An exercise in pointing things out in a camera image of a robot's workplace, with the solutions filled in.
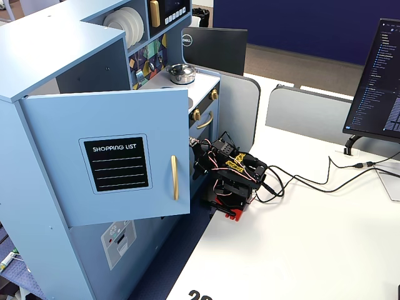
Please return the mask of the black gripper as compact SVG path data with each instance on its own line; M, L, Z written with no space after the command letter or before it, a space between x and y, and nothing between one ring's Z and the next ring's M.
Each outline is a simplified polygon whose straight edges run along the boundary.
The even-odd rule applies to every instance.
M204 139L201 142L201 146L195 147L192 179L195 181L204 174L204 171L210 171L212 166L225 165L237 153L237 148L224 139L217 139L214 142Z

